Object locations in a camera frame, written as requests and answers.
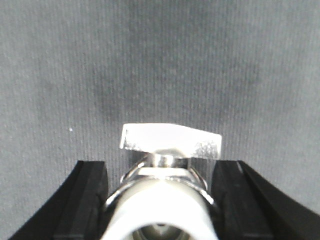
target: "gray fabric background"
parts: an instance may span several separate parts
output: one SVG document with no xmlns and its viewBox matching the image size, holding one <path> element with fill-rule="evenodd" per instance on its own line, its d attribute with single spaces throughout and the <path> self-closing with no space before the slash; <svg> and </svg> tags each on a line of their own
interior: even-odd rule
<svg viewBox="0 0 320 240">
<path fill-rule="evenodd" d="M 77 160 L 129 168 L 123 123 L 223 135 L 320 213 L 320 2 L 1 0 L 0 239 Z"/>
</svg>

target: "chrome lock cylinder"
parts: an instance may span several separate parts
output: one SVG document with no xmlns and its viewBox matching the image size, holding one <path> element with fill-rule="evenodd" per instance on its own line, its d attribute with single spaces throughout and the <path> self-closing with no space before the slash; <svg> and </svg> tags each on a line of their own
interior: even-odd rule
<svg viewBox="0 0 320 240">
<path fill-rule="evenodd" d="M 219 134 L 169 123 L 123 126 L 120 148 L 143 157 L 107 199 L 102 240 L 217 240 L 219 209 L 191 159 L 218 160 Z"/>
</svg>

